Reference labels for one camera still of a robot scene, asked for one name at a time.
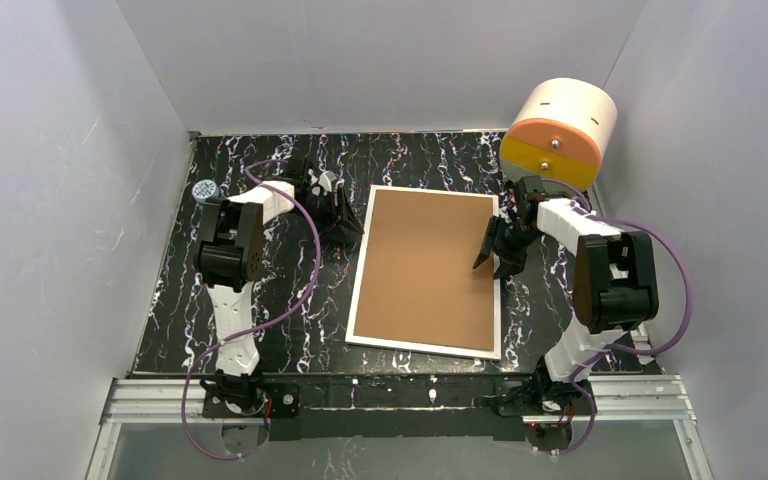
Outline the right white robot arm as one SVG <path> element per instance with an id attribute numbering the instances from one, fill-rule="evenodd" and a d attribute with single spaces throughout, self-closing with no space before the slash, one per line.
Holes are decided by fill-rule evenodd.
<path id="1" fill-rule="evenodd" d="M 597 219 L 581 194 L 550 193 L 545 184 L 538 175 L 507 182 L 513 210 L 489 219 L 474 265 L 496 258 L 494 278 L 517 275 L 530 245 L 543 237 L 573 256 L 573 316 L 542 364 L 551 381 L 578 383 L 597 354 L 657 313 L 653 245 L 642 231 Z"/>

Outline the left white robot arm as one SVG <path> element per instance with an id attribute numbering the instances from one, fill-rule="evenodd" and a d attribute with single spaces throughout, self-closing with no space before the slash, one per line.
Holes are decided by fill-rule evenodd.
<path id="1" fill-rule="evenodd" d="M 250 376 L 260 360 L 254 335 L 261 328 L 253 319 L 253 287 L 261 276 L 265 225 L 296 212 L 310 227 L 315 246 L 309 283 L 278 322 L 312 295 L 322 266 L 322 243 L 356 242 L 364 228 L 349 203 L 343 179 L 301 158 L 284 162 L 276 179 L 259 180 L 242 194 L 223 198 L 210 179 L 198 181 L 191 194 L 202 208 L 194 268 L 213 305 L 219 336 L 216 369 L 225 375 Z"/>

